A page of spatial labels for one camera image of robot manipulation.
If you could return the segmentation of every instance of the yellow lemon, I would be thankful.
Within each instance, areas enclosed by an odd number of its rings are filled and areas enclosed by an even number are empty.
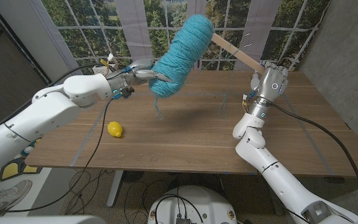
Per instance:
[[[122,133],[121,125],[115,121],[109,123],[109,125],[107,126],[107,130],[109,131],[111,136],[114,136],[114,137],[119,137],[119,136],[121,136],[121,133]]]

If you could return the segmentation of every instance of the window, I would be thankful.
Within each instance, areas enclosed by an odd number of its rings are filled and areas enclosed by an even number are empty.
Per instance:
[[[283,0],[261,59],[293,70],[318,30],[328,4],[329,0]]]
[[[251,0],[208,0],[206,3],[206,16],[216,33],[240,49],[250,3]],[[208,65],[209,70],[233,70],[236,62],[235,57],[217,46],[212,52],[206,52],[201,60],[203,67]]]
[[[187,18],[186,0],[144,0],[153,57],[168,52],[170,42]]]
[[[42,0],[52,21],[78,65],[99,62],[109,53],[119,68],[132,62],[114,0]],[[187,0],[143,0],[154,59],[167,53],[187,18]],[[206,17],[215,32],[240,46],[251,0],[207,0]],[[270,29],[262,60],[293,69],[318,30],[329,0],[282,0]],[[236,58],[219,46],[210,47],[200,59],[209,70],[232,70]]]
[[[114,0],[42,0],[78,65],[112,53],[119,68],[132,60]],[[85,75],[92,74],[88,68]]]

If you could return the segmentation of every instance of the concrete wall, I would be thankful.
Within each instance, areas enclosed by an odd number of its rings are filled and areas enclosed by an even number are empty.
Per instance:
[[[358,0],[333,0],[298,67],[358,135]]]

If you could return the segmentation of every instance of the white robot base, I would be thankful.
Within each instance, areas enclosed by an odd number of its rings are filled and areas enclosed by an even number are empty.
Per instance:
[[[197,210],[186,200],[182,201],[174,195],[188,200]],[[222,195],[206,187],[187,185],[168,191],[153,203],[147,223],[156,222],[159,224],[236,224],[237,219],[233,206]]]

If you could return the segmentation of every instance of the table leg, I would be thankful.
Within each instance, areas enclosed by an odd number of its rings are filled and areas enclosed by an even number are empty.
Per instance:
[[[115,202],[118,195],[119,187],[121,185],[121,178],[122,174],[124,173],[123,170],[116,170],[116,173],[114,174],[114,178],[112,180],[111,184],[111,190],[109,193],[109,198],[107,199],[107,206],[112,207]]]

